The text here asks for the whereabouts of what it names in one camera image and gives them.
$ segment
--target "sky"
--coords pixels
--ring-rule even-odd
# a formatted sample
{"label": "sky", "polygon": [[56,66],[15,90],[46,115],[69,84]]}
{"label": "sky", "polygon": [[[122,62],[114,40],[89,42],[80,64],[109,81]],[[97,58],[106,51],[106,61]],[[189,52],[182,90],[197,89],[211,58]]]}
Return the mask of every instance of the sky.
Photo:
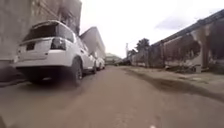
{"label": "sky", "polygon": [[125,57],[126,44],[150,44],[221,9],[223,0],[81,0],[81,33],[96,26],[106,52]]}

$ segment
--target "sidewalk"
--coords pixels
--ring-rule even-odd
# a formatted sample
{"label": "sidewalk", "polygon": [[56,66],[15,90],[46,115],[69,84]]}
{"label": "sidewalk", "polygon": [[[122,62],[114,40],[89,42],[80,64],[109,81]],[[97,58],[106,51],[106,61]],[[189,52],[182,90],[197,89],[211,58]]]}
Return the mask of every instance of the sidewalk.
{"label": "sidewalk", "polygon": [[160,83],[161,81],[167,81],[170,85],[177,84],[182,87],[183,84],[188,84],[190,86],[206,89],[212,93],[224,95],[224,75],[212,73],[179,74],[162,69],[145,69],[140,67],[124,67],[124,69],[137,73],[142,77],[148,77],[149,81],[154,81],[153,79],[156,79],[160,80]]}

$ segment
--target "asphalt road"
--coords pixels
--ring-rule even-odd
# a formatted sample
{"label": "asphalt road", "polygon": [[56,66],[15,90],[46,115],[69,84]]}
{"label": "asphalt road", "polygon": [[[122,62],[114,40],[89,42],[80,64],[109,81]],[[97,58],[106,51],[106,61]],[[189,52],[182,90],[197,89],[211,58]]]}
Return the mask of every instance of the asphalt road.
{"label": "asphalt road", "polygon": [[84,78],[82,86],[0,89],[0,114],[18,128],[224,128],[224,103],[159,90],[120,67]]}

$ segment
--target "pavement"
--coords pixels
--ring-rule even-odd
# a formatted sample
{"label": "pavement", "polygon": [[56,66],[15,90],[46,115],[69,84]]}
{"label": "pavement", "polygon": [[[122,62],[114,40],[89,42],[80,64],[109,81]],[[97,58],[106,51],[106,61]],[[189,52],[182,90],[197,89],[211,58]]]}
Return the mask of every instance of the pavement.
{"label": "pavement", "polygon": [[16,128],[224,127],[222,94],[164,78],[107,67],[79,87],[24,82],[0,88],[0,115]]}

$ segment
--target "wheel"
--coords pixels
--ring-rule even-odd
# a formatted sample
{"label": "wheel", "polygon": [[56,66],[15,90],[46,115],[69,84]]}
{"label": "wheel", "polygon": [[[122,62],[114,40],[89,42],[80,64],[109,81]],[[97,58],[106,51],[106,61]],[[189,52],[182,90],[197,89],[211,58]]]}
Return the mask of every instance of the wheel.
{"label": "wheel", "polygon": [[81,84],[83,76],[81,61],[79,59],[74,60],[71,67],[71,73],[72,73],[72,81],[76,86],[79,86]]}
{"label": "wheel", "polygon": [[96,74],[96,71],[97,71],[97,67],[96,67],[96,63],[94,63],[92,74]]}

